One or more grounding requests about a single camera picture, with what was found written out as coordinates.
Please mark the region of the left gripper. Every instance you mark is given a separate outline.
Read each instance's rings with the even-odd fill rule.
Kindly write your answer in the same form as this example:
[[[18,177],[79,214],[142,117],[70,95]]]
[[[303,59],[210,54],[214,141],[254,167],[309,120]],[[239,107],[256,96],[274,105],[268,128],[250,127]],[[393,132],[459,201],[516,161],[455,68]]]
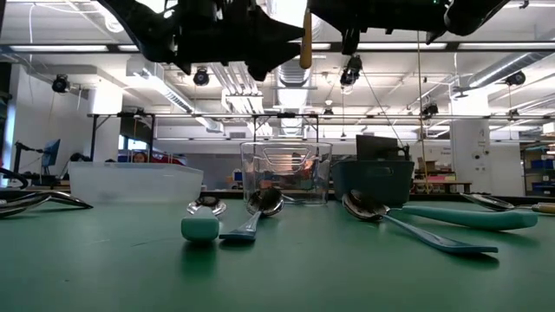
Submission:
[[[300,55],[295,41],[304,29],[269,17],[256,0],[178,0],[173,63],[185,73],[194,63],[244,61],[247,41],[266,45],[249,52],[249,75],[264,81],[268,73]]]

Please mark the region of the orange handled spoon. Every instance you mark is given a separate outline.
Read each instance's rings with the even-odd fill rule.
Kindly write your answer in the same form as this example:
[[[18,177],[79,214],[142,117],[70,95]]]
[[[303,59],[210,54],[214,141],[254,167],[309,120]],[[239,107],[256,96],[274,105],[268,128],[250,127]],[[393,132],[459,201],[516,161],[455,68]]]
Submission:
[[[46,193],[34,193],[0,203],[0,218],[7,218],[41,205],[51,198]]]
[[[554,203],[537,203],[533,205],[513,205],[506,201],[498,198],[494,198],[488,195],[482,195],[478,193],[461,193],[463,198],[477,204],[486,207],[487,209],[493,211],[511,211],[511,210],[528,210],[535,211],[544,214],[555,215],[555,204]]]
[[[301,41],[299,67],[310,69],[312,65],[312,17],[309,8],[304,12],[304,36]]]

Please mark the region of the mint handled spoon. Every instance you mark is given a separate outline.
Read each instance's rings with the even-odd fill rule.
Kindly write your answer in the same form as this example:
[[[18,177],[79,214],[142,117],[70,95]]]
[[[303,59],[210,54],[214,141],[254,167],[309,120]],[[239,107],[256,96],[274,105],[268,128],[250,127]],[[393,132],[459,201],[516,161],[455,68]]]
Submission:
[[[211,242],[219,236],[219,215],[227,206],[220,198],[202,196],[191,202],[180,221],[182,237],[193,243]]]
[[[404,205],[389,208],[357,190],[351,190],[342,197],[345,209],[361,220],[376,221],[390,217],[392,211],[429,218],[484,231],[512,231],[535,226],[539,218],[533,212],[505,211],[463,211],[422,205]]]

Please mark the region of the white ceiling light fixture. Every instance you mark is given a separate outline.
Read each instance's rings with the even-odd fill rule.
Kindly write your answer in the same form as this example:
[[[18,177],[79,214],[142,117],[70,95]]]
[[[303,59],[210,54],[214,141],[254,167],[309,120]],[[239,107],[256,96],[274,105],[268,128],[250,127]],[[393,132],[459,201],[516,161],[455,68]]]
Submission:
[[[172,83],[165,80],[165,69],[159,63],[132,57],[127,61],[126,76],[141,88],[155,91],[184,114],[194,113],[191,100],[184,96]]]

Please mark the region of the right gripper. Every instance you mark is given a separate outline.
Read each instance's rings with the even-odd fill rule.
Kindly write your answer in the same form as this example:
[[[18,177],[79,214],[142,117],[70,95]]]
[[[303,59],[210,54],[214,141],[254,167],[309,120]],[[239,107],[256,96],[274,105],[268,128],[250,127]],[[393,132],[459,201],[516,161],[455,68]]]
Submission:
[[[353,55],[368,28],[434,30],[434,0],[310,0],[310,11],[342,32],[343,55]]]

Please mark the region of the blue-grey plastic bin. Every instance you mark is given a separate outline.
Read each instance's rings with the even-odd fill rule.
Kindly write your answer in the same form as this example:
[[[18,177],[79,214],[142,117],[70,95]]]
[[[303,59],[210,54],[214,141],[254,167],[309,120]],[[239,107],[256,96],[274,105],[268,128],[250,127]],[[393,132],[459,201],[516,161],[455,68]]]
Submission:
[[[330,168],[334,196],[357,190],[388,206],[409,201],[415,164],[406,160],[345,160]]]

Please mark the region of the smooth silver duct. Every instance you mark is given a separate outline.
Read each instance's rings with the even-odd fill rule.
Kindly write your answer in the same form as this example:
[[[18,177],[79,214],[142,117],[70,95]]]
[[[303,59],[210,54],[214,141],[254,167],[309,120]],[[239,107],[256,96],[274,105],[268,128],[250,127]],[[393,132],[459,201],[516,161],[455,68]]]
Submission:
[[[483,88],[509,75],[515,74],[553,54],[553,51],[525,52],[510,54],[498,62],[470,76],[469,88]]]

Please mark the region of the storage shelf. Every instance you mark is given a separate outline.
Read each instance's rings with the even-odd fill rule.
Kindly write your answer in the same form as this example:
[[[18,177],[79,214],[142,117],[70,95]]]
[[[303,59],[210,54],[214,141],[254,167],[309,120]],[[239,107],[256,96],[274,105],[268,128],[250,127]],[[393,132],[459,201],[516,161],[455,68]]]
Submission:
[[[525,195],[555,198],[555,142],[522,144],[520,156]]]

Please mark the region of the clear plastic bin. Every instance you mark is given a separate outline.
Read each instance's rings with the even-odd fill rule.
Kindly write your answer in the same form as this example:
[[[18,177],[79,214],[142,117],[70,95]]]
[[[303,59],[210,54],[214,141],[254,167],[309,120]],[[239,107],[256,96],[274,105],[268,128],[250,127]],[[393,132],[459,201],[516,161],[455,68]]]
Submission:
[[[294,205],[328,201],[332,145],[310,141],[252,141],[240,144],[244,199],[270,187]]]

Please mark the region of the dark monitor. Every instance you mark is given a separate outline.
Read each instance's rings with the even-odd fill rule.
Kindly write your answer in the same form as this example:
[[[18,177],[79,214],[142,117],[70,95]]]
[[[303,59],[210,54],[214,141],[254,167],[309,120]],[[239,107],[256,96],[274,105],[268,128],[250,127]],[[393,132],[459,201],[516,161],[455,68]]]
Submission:
[[[356,157],[358,160],[410,160],[409,146],[401,146],[395,138],[357,135]]]

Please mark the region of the green table mat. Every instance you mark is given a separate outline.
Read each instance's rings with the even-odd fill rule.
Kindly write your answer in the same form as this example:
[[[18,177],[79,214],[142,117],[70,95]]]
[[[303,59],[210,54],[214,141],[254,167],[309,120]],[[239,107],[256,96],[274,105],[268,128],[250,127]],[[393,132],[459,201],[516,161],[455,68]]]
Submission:
[[[0,312],[555,312],[555,217],[486,232],[408,222],[493,255],[434,250],[337,202],[289,206],[251,244],[191,244],[181,205],[44,205],[0,220]]]

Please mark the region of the wide ribbed silver duct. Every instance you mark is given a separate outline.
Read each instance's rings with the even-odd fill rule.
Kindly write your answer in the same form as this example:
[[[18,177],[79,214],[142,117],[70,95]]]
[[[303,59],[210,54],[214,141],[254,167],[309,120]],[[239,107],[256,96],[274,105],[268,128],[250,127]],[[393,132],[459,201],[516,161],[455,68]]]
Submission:
[[[271,18],[302,28],[308,0],[267,0]],[[307,104],[311,69],[301,68],[300,59],[293,58],[277,67],[277,104],[282,113],[300,114]],[[279,119],[279,136],[300,137],[303,134],[303,119]]]

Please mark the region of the black background table frame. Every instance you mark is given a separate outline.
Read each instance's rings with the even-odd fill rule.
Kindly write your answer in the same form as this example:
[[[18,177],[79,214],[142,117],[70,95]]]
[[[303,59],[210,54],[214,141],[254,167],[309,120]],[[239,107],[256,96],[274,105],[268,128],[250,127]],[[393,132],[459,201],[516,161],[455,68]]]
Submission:
[[[119,113],[114,113],[114,114],[88,114],[89,118],[93,119],[93,123],[92,123],[92,132],[91,132],[91,141],[90,141],[90,151],[89,151],[89,157],[92,160],[95,160],[95,153],[96,153],[96,141],[97,141],[97,131],[108,121],[111,119],[119,119],[119,120],[125,120],[125,119],[133,119],[133,120],[139,120],[140,118],[143,119],[147,119],[150,120],[149,126],[149,136],[148,136],[148,140],[147,140],[147,155],[149,157],[152,156],[153,153],[153,141],[155,139],[155,127],[156,127],[156,122],[157,117],[156,114],[153,113],[145,113],[145,112],[135,112],[135,113],[130,113],[130,112],[119,112]]]

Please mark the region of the translucent white plastic bin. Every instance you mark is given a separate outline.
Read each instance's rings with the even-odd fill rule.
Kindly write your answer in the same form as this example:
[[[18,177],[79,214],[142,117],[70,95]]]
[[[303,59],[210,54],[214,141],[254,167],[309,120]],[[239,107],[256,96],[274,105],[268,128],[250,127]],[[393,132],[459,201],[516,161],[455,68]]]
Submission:
[[[187,204],[199,197],[204,172],[163,163],[72,162],[71,194],[88,204]]]

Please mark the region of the blue lit monitor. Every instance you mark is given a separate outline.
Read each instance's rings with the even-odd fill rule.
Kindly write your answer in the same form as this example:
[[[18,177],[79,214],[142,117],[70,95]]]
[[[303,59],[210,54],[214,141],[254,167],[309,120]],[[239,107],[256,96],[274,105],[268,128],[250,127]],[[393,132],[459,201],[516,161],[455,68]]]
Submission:
[[[51,140],[43,148],[42,154],[42,167],[50,167],[56,164],[58,151],[60,148],[61,140]]]

